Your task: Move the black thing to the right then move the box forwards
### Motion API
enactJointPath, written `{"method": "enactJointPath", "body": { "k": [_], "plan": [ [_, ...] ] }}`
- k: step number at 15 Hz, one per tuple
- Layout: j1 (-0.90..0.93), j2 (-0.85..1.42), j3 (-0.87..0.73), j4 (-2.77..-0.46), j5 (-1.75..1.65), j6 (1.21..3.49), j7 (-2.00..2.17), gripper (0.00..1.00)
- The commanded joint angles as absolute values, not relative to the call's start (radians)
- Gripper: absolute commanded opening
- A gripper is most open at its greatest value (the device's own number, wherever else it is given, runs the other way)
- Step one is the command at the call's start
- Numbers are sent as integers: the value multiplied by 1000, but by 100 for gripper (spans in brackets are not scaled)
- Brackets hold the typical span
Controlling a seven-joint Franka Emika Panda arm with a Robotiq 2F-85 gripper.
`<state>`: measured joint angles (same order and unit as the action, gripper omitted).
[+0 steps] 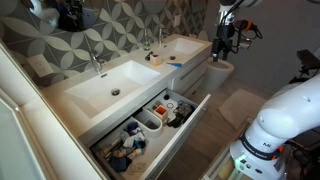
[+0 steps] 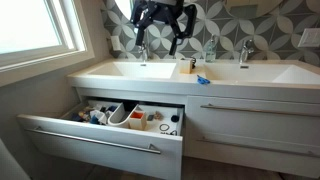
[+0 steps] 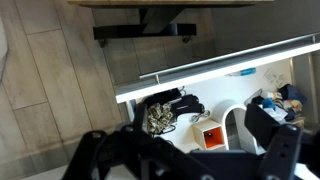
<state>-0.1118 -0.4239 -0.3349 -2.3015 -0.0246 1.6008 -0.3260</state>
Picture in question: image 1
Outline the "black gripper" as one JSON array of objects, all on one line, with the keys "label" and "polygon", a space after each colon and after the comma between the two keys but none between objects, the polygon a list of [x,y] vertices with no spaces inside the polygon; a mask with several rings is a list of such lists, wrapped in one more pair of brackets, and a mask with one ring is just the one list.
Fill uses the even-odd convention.
[{"label": "black gripper", "polygon": [[212,57],[213,61],[217,62],[219,59],[219,53],[223,52],[222,60],[226,60],[228,53],[232,50],[232,37],[235,34],[235,28],[230,25],[219,25],[217,27],[216,38],[212,44]]}]

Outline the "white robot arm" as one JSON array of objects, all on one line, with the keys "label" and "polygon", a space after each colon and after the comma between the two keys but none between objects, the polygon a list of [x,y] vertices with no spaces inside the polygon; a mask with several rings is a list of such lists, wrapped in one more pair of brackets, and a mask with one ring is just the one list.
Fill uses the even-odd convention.
[{"label": "white robot arm", "polygon": [[[213,40],[211,54],[214,61],[224,52],[225,60],[233,51],[230,37],[235,31],[233,12],[251,7],[262,0],[219,0],[217,38]],[[305,131],[320,125],[320,76],[316,75],[292,89],[279,92],[260,109],[245,133],[230,146],[234,160],[242,155],[251,159],[271,161],[277,159],[280,146]]]}]

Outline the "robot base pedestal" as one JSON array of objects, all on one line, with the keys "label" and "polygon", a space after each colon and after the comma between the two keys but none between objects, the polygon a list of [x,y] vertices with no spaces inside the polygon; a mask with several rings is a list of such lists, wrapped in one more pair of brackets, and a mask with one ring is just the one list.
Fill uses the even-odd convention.
[{"label": "robot base pedestal", "polygon": [[238,143],[229,144],[213,160],[201,180],[287,180],[283,155],[265,161],[247,151],[234,150]]}]

